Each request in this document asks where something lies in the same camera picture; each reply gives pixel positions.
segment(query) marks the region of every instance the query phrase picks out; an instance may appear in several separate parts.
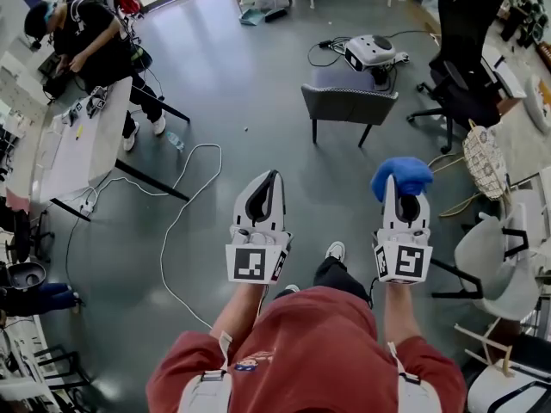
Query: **gray chair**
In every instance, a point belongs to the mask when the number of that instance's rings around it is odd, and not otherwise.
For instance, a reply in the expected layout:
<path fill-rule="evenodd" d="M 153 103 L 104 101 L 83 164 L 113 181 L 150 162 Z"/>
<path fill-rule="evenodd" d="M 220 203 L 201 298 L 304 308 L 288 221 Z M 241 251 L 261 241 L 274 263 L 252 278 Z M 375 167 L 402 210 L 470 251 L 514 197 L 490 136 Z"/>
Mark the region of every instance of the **gray chair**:
<path fill-rule="evenodd" d="M 349 69 L 316 69 L 312 85 L 302 84 L 301 89 L 312 120 L 314 144 L 318 121 L 334 120 L 367 124 L 358 144 L 361 147 L 371 127 L 383 123 L 398 99 L 398 92 L 377 92 L 370 73 Z"/>

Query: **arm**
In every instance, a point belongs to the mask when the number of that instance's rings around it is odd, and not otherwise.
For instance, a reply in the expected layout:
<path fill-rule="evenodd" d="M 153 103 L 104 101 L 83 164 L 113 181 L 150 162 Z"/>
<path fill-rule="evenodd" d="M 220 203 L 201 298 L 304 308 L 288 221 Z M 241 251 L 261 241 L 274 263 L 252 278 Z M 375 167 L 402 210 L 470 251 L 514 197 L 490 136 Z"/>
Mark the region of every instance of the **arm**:
<path fill-rule="evenodd" d="M 86 47 L 86 49 L 75 55 L 75 58 L 71 61 L 71 70 L 75 73 L 80 72 L 88 57 L 104 47 L 109 40 L 118 34 L 120 29 L 121 23 L 113 17 L 113 20 L 111 20 L 109 26 L 101 34 L 99 34 L 96 39 L 92 41 L 88 47 Z"/>
<path fill-rule="evenodd" d="M 385 337 L 387 342 L 398 345 L 421 336 L 421 329 L 413 315 L 412 293 L 407 285 L 387 284 L 385 301 Z"/>
<path fill-rule="evenodd" d="M 238 347 L 249 335 L 257 319 L 263 292 L 264 285 L 239 283 L 232 298 L 214 322 L 210 336 L 218 340 L 224 330 L 233 339 L 233 347 Z"/>
<path fill-rule="evenodd" d="M 396 345 L 406 372 L 434 387 L 443 413 L 463 412 L 467 388 L 461 371 L 421 337 L 421 329 L 413 315 L 412 293 L 407 285 L 387 285 L 385 337 Z"/>
<path fill-rule="evenodd" d="M 263 290 L 263 285 L 240 283 L 210 335 L 186 332 L 178 338 L 147 383 L 151 413 L 177 411 L 186 384 L 194 376 L 222 366 L 224 356 L 219 346 L 222 330 L 232 337 L 232 345 L 240 344 L 257 318 Z"/>

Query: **strap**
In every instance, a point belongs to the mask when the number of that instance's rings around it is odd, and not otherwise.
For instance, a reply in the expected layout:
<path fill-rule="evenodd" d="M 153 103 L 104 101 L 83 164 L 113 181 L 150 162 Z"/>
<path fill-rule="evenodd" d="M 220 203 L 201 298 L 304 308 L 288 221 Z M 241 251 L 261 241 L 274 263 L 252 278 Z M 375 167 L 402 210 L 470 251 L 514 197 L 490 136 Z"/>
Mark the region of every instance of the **strap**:
<path fill-rule="evenodd" d="M 388 344 L 398 367 L 398 413 L 442 413 L 438 394 L 432 385 L 406 372 L 393 342 Z"/>
<path fill-rule="evenodd" d="M 227 351 L 230 348 L 230 344 L 232 343 L 232 338 L 229 335 L 227 335 L 227 333 L 224 330 L 222 330 L 222 335 L 220 335 L 220 339 L 218 343 L 220 345 L 220 350 L 224 355 L 224 364 L 222 364 L 222 367 L 220 368 L 220 370 L 227 372 L 227 364 L 228 364 Z"/>
<path fill-rule="evenodd" d="M 80 6 L 80 3 L 82 3 L 84 0 L 75 0 L 71 3 L 71 9 L 69 10 L 71 14 L 71 20 L 73 20 L 78 25 L 78 33 L 84 31 L 84 22 L 80 18 L 80 14 L 78 14 L 78 7 Z"/>
<path fill-rule="evenodd" d="M 186 384 L 178 413 L 227 413 L 232 395 L 232 375 L 227 372 L 231 343 L 232 338 L 222 331 L 219 345 L 224 364 L 219 370 L 208 370 Z"/>

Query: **white sneaker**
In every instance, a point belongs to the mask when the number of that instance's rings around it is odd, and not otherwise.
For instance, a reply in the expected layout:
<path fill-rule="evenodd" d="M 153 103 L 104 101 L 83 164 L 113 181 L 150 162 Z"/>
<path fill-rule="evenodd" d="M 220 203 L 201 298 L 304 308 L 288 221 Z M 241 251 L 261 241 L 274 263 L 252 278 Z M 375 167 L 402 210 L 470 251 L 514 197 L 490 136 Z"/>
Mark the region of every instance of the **white sneaker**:
<path fill-rule="evenodd" d="M 156 120 L 153 124 L 153 132 L 155 133 L 155 136 L 160 135 L 162 132 L 164 132 L 164 128 L 166 127 L 166 119 L 164 118 L 164 112 L 161 114 L 161 117 Z"/>
<path fill-rule="evenodd" d="M 134 143 L 136 142 L 136 133 L 138 133 L 139 130 L 139 122 L 134 121 L 134 131 L 130 135 L 129 138 L 124 138 L 122 140 L 122 148 L 124 151 L 130 151 L 132 150 L 132 147 L 134 147 Z"/>
<path fill-rule="evenodd" d="M 340 262 L 344 262 L 344 255 L 346 254 L 346 248 L 343 242 L 333 242 L 325 253 L 325 258 L 331 256 L 335 257 Z"/>
<path fill-rule="evenodd" d="M 285 289 L 289 291 L 293 291 L 294 293 L 297 293 L 300 290 L 300 288 L 296 285 L 286 285 Z"/>

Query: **face mask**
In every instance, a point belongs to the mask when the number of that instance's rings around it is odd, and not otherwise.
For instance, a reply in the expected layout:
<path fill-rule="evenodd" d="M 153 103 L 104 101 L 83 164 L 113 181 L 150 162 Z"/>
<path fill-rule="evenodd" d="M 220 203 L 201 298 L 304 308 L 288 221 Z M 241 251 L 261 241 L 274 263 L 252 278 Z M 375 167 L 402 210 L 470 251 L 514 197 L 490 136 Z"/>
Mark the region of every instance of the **face mask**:
<path fill-rule="evenodd" d="M 44 22 L 46 23 L 46 25 L 48 24 L 48 22 L 50 21 L 50 19 L 52 18 L 52 15 L 53 15 L 53 11 L 55 10 L 55 4 L 53 3 L 49 3 L 48 4 L 48 10 L 46 11 L 46 13 L 44 14 Z"/>

